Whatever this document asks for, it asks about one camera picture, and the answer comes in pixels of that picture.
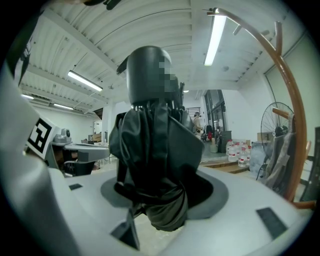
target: fluorescent light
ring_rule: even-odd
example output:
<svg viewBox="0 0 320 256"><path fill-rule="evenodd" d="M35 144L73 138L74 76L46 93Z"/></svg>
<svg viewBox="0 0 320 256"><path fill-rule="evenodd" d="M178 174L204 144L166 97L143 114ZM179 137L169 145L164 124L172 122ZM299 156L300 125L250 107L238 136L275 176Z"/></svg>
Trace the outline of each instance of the fluorescent light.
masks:
<svg viewBox="0 0 320 256"><path fill-rule="evenodd" d="M81 82L87 86L90 86L91 88L93 88L99 92L101 92L103 90L103 88L100 87L99 85L96 85L93 82L90 82L88 79L84 78L83 76L81 76L71 70L68 72L68 76L78 80L79 82Z"/></svg>
<svg viewBox="0 0 320 256"><path fill-rule="evenodd" d="M205 61L204 61L205 66L211 66L212 63L214 62L214 58L218 50L220 39L224 31L226 19L227 19L226 16L220 16L220 15L215 15L213 18L213 26L212 26L209 48L206 53Z"/></svg>
<svg viewBox="0 0 320 256"><path fill-rule="evenodd" d="M34 99L34 97L29 96L29 95L25 95L25 94L21 94L21 96L23 96L23 97L25 97L25 98L28 98L28 99L30 99L30 100L33 100L33 99Z"/></svg>
<svg viewBox="0 0 320 256"><path fill-rule="evenodd" d="M60 105L60 104L56 104L56 103L54 103L53 105L55 105L56 107L59 107L59 108L67 109L67 110L73 110L73 108L72 108L72 107L63 106L63 105Z"/></svg>

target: ceiling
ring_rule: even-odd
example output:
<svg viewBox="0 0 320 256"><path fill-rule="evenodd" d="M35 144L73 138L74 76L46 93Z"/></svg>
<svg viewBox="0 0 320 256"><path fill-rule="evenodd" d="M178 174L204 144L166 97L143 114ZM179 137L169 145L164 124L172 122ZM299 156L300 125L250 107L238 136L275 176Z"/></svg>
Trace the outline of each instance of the ceiling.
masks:
<svg viewBox="0 0 320 256"><path fill-rule="evenodd" d="M268 40L275 35L274 21L288 14L276 0L122 0L111 11L103 4L56 3L38 21L21 89L91 113L128 100L126 74L117 75L117 67L136 48L154 45L170 54L186 90L237 90L263 48L244 29L234 36L237 24L227 20L213 65L204 66L212 24L207 10L214 7L241 16L259 31L269 30ZM68 77L69 70L103 90Z"/></svg>

